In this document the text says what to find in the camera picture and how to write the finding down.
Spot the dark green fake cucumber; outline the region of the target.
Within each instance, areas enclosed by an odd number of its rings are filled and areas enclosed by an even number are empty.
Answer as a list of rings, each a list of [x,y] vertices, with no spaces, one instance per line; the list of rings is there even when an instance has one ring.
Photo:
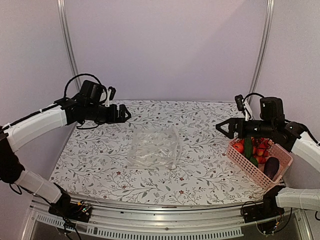
[[[252,154],[253,154],[252,139],[250,137],[247,137],[244,140],[244,157],[249,160],[252,157]]]

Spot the clear polka dot zip bag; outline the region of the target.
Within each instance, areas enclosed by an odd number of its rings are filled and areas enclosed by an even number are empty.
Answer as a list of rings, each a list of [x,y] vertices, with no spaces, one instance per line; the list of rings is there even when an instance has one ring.
[[[174,126],[135,130],[127,153],[127,167],[143,170],[174,170],[181,151],[181,139]]]

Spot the purple fake eggplant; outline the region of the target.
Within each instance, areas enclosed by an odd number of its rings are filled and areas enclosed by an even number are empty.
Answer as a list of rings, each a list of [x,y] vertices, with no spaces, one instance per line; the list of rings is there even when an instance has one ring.
[[[280,168],[280,162],[276,157],[269,157],[264,164],[263,173],[270,179],[273,180]]]

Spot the green fake leafy vegetable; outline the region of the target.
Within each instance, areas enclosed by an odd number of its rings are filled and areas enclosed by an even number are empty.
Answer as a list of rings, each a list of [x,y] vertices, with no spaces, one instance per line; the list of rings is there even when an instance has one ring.
[[[249,158],[249,161],[250,161],[256,168],[259,167],[259,163],[258,163],[258,161],[257,161],[257,159],[256,159],[255,157],[251,156],[251,157]]]

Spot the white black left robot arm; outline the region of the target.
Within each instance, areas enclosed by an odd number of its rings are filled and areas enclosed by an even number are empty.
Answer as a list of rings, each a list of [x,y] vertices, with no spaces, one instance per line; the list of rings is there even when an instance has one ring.
[[[20,158],[23,153],[32,157],[43,157],[44,165],[52,168],[49,160],[58,156],[72,125],[92,122],[95,127],[104,124],[122,124],[131,118],[124,104],[112,103],[116,89],[105,87],[99,80],[85,80],[75,96],[55,100],[21,119],[0,128],[0,180],[11,187],[41,197],[63,216],[74,213],[69,194],[62,187],[35,173],[35,165],[24,166]]]

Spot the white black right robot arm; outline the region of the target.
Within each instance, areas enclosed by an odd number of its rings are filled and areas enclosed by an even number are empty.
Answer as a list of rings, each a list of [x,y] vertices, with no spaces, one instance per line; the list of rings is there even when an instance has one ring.
[[[231,117],[216,124],[217,131],[231,141],[226,155],[266,192],[257,207],[242,210],[247,218],[269,218],[284,208],[320,210],[319,189],[294,189],[280,185],[293,163],[294,154],[314,169],[320,169],[320,143],[302,123],[286,119],[283,101],[260,96],[260,119],[254,120],[247,97],[235,96],[243,117]]]

